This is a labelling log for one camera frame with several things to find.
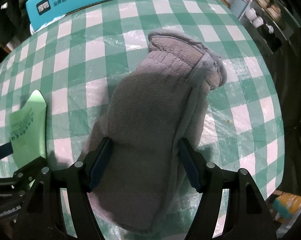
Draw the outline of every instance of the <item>plastic sheet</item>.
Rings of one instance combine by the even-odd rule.
[[[228,81],[209,93],[197,150],[223,169],[247,168],[266,198],[281,182],[284,166],[278,97],[252,38],[215,0],[116,0],[66,16],[33,35],[0,67],[0,144],[8,139],[6,117],[38,89],[48,107],[49,166],[71,165],[95,120],[106,112],[118,82],[145,59],[148,32],[160,27],[183,31],[222,56]],[[0,161],[0,177],[15,170],[10,158]],[[75,235],[67,192],[61,195],[68,233]],[[108,240],[184,239],[200,198],[185,179],[151,236],[97,221]],[[227,192],[215,235],[222,232],[226,203]]]
[[[64,18],[65,15],[66,15],[66,14],[64,14],[64,15],[62,15],[62,16],[59,16],[59,17],[56,17],[56,18],[54,18],[54,20],[52,20],[52,21],[50,21],[50,22],[48,22],[48,23],[43,24],[37,31],[35,31],[34,28],[32,27],[32,25],[30,24],[30,26],[29,26],[29,31],[30,31],[31,35],[34,35],[36,32],[39,32],[39,31],[42,30],[43,28],[45,28],[45,27],[51,25],[52,23],[57,22],[58,20]]]

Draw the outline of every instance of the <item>green paper card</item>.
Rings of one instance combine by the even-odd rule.
[[[10,141],[18,168],[39,156],[46,158],[45,120],[46,102],[38,90],[23,108],[9,115]]]

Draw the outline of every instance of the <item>logo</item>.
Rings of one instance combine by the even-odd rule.
[[[10,210],[4,211],[3,213],[0,214],[0,217],[9,215],[9,214],[11,214],[11,213],[14,213],[14,212],[17,211],[17,210],[20,210],[20,209],[21,209],[21,206],[19,205],[19,206],[15,207],[15,208],[12,208],[12,209],[10,209]]]
[[[37,11],[39,15],[42,15],[43,13],[49,11],[51,9],[49,1],[48,0],[42,0],[38,4],[36,4]]]

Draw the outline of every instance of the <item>table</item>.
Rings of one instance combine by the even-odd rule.
[[[248,169],[266,198],[280,184],[284,168],[278,97],[254,41],[216,0],[114,0],[34,34],[0,67],[0,145],[9,140],[8,115],[38,89],[48,107],[49,166],[73,164],[94,121],[107,111],[115,86],[148,54],[148,32],[160,27],[184,31],[222,56],[228,81],[208,96],[198,150],[223,169]],[[0,161],[0,177],[12,176],[15,170],[12,157]],[[61,194],[68,233],[75,235],[67,192]],[[185,179],[159,232],[152,236],[98,222],[106,239],[184,239],[200,197]],[[216,234],[225,221],[226,197],[225,191]]]

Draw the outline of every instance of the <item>gray slipper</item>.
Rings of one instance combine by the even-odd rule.
[[[103,137],[113,140],[89,201],[100,218],[138,233],[152,232],[165,215],[185,177],[178,141],[198,146],[206,96],[226,82],[221,57],[203,43],[170,30],[154,30],[148,39],[148,56],[118,84],[79,158]]]

